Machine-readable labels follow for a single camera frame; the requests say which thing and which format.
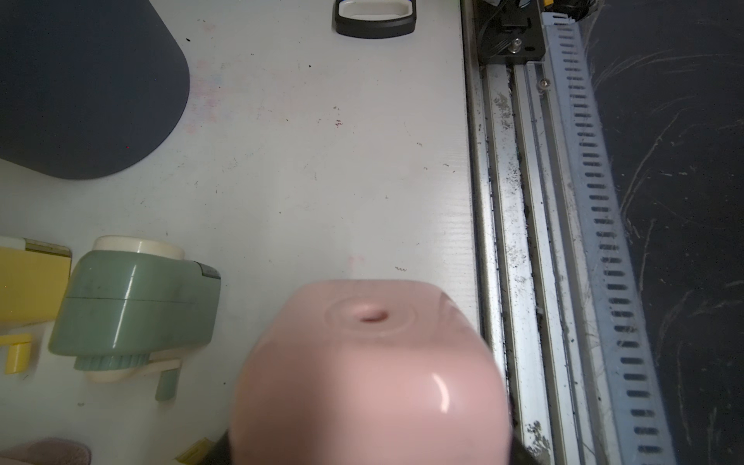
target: round dimple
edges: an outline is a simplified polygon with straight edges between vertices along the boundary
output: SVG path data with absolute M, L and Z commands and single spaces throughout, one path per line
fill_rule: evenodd
M 367 308 L 362 309 L 358 312 L 357 318 L 362 323 L 380 323 L 387 320 L 390 317 L 390 313 L 387 310 Z
M 351 297 L 331 305 L 325 320 L 331 326 L 359 335 L 382 336 L 407 327 L 415 319 L 408 306 L 390 306 L 375 298 Z

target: yellow plastic object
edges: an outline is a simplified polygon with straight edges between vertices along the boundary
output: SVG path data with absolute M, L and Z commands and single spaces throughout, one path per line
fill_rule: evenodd
M 25 250 L 0 246 L 0 324 L 54 320 L 70 278 L 70 251 L 24 240 Z
M 197 465 L 214 446 L 214 442 L 206 437 L 198 440 L 186 452 L 176 457 L 176 462 L 185 465 Z
M 31 334 L 0 336 L 0 345 L 9 345 L 5 361 L 5 374 L 20 373 L 28 369 L 31 359 Z

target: perforated metal strip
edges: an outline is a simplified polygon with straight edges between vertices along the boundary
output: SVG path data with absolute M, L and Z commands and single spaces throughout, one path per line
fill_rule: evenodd
M 545 27 L 623 464 L 676 463 L 577 24 Z

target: black mounting bracket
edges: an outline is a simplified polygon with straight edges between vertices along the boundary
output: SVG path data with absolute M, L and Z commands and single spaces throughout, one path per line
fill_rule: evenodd
M 541 0 L 501 0 L 493 6 L 478 0 L 478 60 L 483 65 L 523 65 L 545 55 L 545 39 L 540 21 Z

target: sage green plastic device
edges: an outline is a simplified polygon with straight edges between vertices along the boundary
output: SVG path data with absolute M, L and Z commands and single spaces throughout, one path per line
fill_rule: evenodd
M 76 357 L 76 370 L 125 371 L 152 352 L 207 344 L 220 283 L 215 269 L 194 261 L 91 251 L 72 272 L 49 350 Z M 179 371 L 161 372 L 156 399 L 175 396 Z

